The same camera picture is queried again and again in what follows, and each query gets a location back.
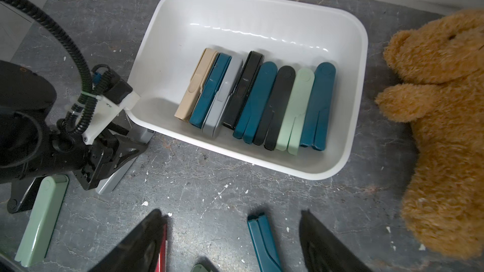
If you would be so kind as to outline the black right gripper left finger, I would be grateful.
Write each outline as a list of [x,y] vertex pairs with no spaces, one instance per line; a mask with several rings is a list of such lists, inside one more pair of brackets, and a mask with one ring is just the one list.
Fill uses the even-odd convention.
[[164,238],[164,218],[152,210],[91,271],[155,271]]

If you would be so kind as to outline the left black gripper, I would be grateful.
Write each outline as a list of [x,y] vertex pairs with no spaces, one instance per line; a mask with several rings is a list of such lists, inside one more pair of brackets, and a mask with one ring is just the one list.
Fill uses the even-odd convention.
[[100,181],[132,159],[146,151],[149,144],[149,130],[134,124],[131,129],[110,123],[92,145],[85,146],[86,152],[81,167],[74,171],[76,179],[84,190],[98,187]]

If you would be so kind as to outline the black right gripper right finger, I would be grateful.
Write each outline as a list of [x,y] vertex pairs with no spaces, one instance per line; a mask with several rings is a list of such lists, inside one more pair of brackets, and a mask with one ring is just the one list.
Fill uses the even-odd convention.
[[299,238],[308,271],[370,271],[309,210],[301,212]]

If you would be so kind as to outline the grey pliers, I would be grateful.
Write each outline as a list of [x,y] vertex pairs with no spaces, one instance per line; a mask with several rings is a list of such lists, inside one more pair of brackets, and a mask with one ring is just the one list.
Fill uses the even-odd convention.
[[126,135],[122,134],[122,137],[127,137],[129,142],[134,143],[134,147],[128,147],[126,153],[123,152],[118,155],[119,160],[114,167],[115,172],[109,178],[101,180],[96,188],[99,195],[111,193],[116,188],[136,158],[147,149],[155,134],[153,130],[134,123],[124,111],[114,119],[113,123],[127,130]]
[[209,112],[205,118],[202,132],[209,137],[218,135],[219,127],[223,120],[224,111],[232,96],[239,74],[242,68],[243,59],[234,56],[228,65],[222,83],[216,93]]

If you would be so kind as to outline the dark teal pliers floor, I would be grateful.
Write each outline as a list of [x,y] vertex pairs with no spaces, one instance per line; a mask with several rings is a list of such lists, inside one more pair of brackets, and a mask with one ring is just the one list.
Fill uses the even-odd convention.
[[248,229],[261,272],[282,272],[276,242],[265,214],[249,216]]

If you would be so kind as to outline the beige wooden pliers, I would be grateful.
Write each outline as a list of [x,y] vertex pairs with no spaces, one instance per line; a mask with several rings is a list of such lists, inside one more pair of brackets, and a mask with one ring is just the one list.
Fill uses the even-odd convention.
[[190,78],[189,86],[178,106],[175,117],[188,122],[193,110],[199,100],[200,94],[203,91],[205,81],[210,74],[212,66],[218,57],[219,52],[206,48],[197,64],[194,73]]

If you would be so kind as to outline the light green pliers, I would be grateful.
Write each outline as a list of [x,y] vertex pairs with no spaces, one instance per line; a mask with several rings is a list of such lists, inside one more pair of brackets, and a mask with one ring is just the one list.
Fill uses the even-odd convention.
[[297,72],[277,138],[277,150],[297,155],[314,80],[311,69],[302,68]]
[[196,264],[192,267],[190,272],[212,272],[210,269],[207,269],[203,264]]
[[30,214],[15,261],[31,267],[44,260],[69,183],[66,175],[44,178]]

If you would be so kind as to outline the dark teal pliers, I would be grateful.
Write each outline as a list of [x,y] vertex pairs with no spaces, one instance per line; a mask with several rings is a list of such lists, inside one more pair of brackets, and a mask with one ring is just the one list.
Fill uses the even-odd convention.
[[300,146],[317,151],[326,149],[331,101],[336,77],[336,68],[330,62],[319,64],[306,110]]

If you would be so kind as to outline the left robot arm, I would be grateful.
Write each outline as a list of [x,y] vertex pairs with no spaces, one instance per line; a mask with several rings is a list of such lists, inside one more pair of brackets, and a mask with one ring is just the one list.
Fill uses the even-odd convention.
[[105,64],[93,68],[94,87],[84,112],[94,111],[89,124],[74,120],[68,111],[51,127],[46,118],[57,93],[51,83],[29,69],[1,62],[1,182],[71,171],[85,190],[97,188],[129,161],[146,151],[131,131],[104,117],[103,105],[113,109],[135,93],[127,82]]

